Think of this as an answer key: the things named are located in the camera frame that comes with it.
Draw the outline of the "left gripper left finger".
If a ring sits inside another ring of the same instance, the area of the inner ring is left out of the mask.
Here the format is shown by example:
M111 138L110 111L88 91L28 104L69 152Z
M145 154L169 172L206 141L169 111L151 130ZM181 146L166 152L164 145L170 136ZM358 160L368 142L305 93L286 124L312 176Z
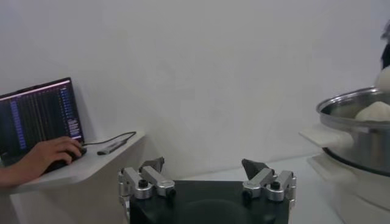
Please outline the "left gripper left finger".
M121 169L118 172L119 196L138 200L147 200L154 195L175 197L175 182L161 174L164 163L164 157L159 157L145 161L137 170L133 167Z

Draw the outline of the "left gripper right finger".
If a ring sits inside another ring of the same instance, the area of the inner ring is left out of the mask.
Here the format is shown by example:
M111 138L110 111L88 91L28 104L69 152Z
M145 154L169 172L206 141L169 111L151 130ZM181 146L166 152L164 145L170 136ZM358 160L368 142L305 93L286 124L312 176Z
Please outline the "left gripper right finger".
M255 198L265 196L273 202L296 202L297 177L292 171L283 170L276 173L265 163L242 159L247 181L243 182L243 199L251 202Z

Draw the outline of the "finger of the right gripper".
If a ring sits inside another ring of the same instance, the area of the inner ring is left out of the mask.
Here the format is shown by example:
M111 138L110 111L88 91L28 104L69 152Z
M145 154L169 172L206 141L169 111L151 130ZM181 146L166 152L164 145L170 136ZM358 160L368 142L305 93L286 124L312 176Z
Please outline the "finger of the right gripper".
M381 39L386 43L383 53L381 55L381 68L385 69L389 66L389 21L386 23Z

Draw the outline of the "person's bare hand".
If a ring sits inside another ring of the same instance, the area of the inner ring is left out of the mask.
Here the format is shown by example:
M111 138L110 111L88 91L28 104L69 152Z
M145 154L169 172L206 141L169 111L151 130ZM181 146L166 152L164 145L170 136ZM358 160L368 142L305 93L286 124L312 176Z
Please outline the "person's bare hand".
M54 162L60 161L69 165L73 156L79 158L82 145L70 137L61 137L37 143L33 149L15 164L17 183L26 183L38 178Z

